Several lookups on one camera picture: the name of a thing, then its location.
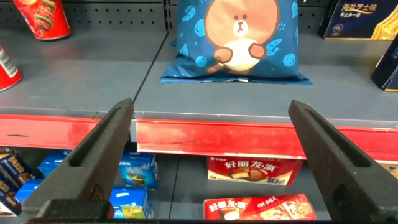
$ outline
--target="red snack canister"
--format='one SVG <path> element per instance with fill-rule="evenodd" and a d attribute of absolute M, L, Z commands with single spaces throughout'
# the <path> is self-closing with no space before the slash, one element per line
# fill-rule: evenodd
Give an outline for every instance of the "red snack canister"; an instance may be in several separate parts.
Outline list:
<path fill-rule="evenodd" d="M 70 34 L 61 0 L 14 0 L 29 28 L 39 40 L 55 40 Z"/>
<path fill-rule="evenodd" d="M 21 79 L 21 72 L 0 45 L 0 91 L 16 85 Z"/>

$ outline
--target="chip bag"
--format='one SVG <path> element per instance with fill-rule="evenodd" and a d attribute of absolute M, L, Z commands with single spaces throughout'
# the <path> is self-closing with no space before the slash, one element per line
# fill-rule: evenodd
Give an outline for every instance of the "chip bag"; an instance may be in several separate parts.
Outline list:
<path fill-rule="evenodd" d="M 297 0 L 184 0 L 161 83 L 311 84 L 299 73 Z"/>

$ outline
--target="brown bear cartoon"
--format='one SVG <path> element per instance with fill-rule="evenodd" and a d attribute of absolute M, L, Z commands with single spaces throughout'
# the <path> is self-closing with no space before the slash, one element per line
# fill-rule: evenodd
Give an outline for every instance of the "brown bear cartoon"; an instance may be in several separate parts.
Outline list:
<path fill-rule="evenodd" d="M 225 67 L 235 74 L 248 74 L 266 57 L 264 44 L 279 23 L 277 0 L 213 0 L 205 16 L 206 36 L 216 47 L 214 73 Z"/>

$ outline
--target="bear face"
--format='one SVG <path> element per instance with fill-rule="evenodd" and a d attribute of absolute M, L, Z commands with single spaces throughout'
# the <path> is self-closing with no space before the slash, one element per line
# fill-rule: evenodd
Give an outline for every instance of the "bear face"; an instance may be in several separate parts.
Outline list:
<path fill-rule="evenodd" d="M 264 44 L 278 23 L 277 0 L 213 0 L 205 16 L 206 36 L 215 47 L 240 38 Z"/>

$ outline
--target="blue snack box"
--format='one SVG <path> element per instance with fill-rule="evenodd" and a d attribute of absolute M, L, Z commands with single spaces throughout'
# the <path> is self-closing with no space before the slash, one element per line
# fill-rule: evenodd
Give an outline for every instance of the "blue snack box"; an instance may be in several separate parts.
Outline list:
<path fill-rule="evenodd" d="M 44 177 L 47 177 L 66 158 L 67 154 L 49 154 L 39 165 Z M 125 149 L 119 163 L 119 171 L 127 186 L 141 186 L 157 189 L 159 168 L 155 155 L 138 153 L 134 149 Z"/>
<path fill-rule="evenodd" d="M 159 167 L 153 154 L 125 149 L 119 164 L 119 171 L 127 186 L 145 186 L 149 189 L 157 189 Z"/>
<path fill-rule="evenodd" d="M 398 91 L 398 35 L 376 65 L 372 80 L 384 91 Z"/>
<path fill-rule="evenodd" d="M 16 181 L 18 187 L 35 178 L 18 154 L 0 154 L 0 165 Z"/>
<path fill-rule="evenodd" d="M 0 172 L 0 216 L 17 216 L 21 204 L 14 198 L 18 188 Z"/>
<path fill-rule="evenodd" d="M 22 204 L 42 181 L 28 181 L 15 195 L 15 199 Z M 113 187 L 109 201 L 114 208 L 114 218 L 150 219 L 154 216 L 145 187 Z"/>
<path fill-rule="evenodd" d="M 325 39 L 392 40 L 398 33 L 398 1 L 333 0 L 319 32 Z"/>
<path fill-rule="evenodd" d="M 44 177 L 48 177 L 50 173 L 57 168 L 59 164 L 66 158 L 68 152 L 49 154 L 43 162 L 39 165 L 39 170 L 43 173 Z"/>

